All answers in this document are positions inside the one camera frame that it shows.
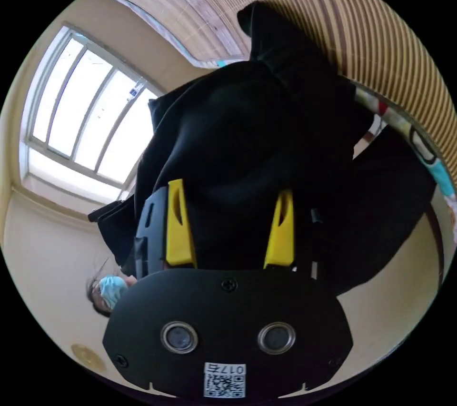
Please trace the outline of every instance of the black jacket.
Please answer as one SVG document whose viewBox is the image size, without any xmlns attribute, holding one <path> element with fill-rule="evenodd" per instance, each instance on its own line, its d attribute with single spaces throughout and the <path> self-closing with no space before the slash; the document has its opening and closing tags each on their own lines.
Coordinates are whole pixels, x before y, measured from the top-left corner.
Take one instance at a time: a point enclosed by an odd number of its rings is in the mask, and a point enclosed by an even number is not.
<svg viewBox="0 0 457 406">
<path fill-rule="evenodd" d="M 179 178 L 200 268 L 262 267 L 285 188 L 294 193 L 299 258 L 309 251 L 310 210 L 348 169 L 372 123 L 354 102 L 353 85 L 291 22 L 260 2 L 241 10 L 238 22 L 252 38 L 249 61 L 151 100 L 154 137 L 135 194 L 92 217 L 120 265 L 145 200 Z"/>
</svg>

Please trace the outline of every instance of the window pane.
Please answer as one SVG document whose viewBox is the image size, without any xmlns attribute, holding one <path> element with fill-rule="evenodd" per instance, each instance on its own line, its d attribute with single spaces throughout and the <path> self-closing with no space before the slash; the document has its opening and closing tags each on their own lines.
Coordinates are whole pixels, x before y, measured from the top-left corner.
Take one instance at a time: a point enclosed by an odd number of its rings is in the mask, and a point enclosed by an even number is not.
<svg viewBox="0 0 457 406">
<path fill-rule="evenodd" d="M 95 201 L 110 202 L 116 200 L 119 195 L 118 188 L 88 178 L 31 148 L 29 149 L 29 171 L 50 184 Z"/>
<path fill-rule="evenodd" d="M 48 132 L 49 119 L 51 117 L 52 108 L 54 107 L 54 102 L 56 101 L 68 70 L 81 49 L 82 44 L 71 39 L 51 71 L 43 95 L 41 96 L 35 125 L 33 126 L 33 136 L 41 141 L 46 141 L 46 133 Z"/>
<path fill-rule="evenodd" d="M 111 140 L 101 161 L 99 174 L 124 182 L 152 138 L 152 121 L 148 101 L 156 99 L 144 90 L 130 108 Z"/>
<path fill-rule="evenodd" d="M 103 144 L 125 105 L 132 99 L 135 81 L 116 71 L 100 95 L 89 117 L 76 152 L 75 161 L 95 169 Z"/>
<path fill-rule="evenodd" d="M 49 138 L 52 148 L 71 155 L 84 115 L 111 67 L 93 52 L 84 53 L 60 99 Z"/>
</svg>

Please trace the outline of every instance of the window sill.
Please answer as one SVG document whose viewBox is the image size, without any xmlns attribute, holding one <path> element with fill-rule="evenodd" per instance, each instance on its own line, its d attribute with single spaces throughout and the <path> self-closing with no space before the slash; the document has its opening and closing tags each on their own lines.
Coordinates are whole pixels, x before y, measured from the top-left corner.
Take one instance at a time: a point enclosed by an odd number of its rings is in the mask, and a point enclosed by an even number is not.
<svg viewBox="0 0 457 406">
<path fill-rule="evenodd" d="M 87 216 L 93 210 L 104 206 L 101 203 L 86 200 L 82 197 L 59 190 L 31 174 L 28 174 L 22 180 L 22 186 L 29 192 L 37 195 L 39 198 L 44 198 L 51 203 L 54 203 L 62 208 L 67 208 L 71 211 L 75 211 L 82 216 Z"/>
</svg>

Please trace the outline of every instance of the surgical mask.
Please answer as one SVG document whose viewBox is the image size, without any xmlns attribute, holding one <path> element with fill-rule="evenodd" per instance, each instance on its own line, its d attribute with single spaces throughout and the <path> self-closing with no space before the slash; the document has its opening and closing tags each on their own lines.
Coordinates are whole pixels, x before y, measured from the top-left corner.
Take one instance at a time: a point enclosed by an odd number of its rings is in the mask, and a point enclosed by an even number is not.
<svg viewBox="0 0 457 406">
<path fill-rule="evenodd" d="M 106 276 L 99 282 L 100 295 L 112 311 L 122 294 L 128 289 L 125 281 L 119 276 Z"/>
</svg>

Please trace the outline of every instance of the qr code label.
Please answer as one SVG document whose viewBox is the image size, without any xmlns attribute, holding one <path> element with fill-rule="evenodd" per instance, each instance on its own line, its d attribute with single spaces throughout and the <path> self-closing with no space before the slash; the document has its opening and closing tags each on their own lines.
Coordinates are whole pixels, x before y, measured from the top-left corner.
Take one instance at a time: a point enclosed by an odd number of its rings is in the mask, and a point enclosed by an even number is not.
<svg viewBox="0 0 457 406">
<path fill-rule="evenodd" d="M 206 398 L 244 398 L 246 396 L 246 365 L 205 363 Z"/>
</svg>

